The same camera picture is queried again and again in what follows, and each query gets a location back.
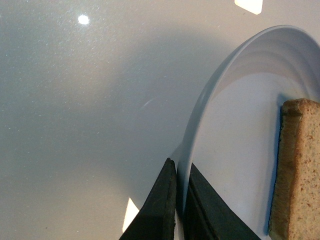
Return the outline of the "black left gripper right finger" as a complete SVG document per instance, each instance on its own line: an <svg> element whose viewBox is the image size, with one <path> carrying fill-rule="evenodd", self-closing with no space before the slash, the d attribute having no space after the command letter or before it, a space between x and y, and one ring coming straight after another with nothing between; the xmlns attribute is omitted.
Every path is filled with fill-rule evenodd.
<svg viewBox="0 0 320 240"><path fill-rule="evenodd" d="M190 169L183 219L186 240L258 240L229 208L198 168Z"/></svg>

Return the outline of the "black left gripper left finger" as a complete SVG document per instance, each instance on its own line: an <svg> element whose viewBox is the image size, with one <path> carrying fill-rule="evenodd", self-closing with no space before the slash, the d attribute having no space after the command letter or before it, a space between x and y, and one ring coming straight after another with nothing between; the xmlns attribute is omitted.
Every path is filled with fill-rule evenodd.
<svg viewBox="0 0 320 240"><path fill-rule="evenodd" d="M142 208L121 240L173 240L177 195L175 162L167 158Z"/></svg>

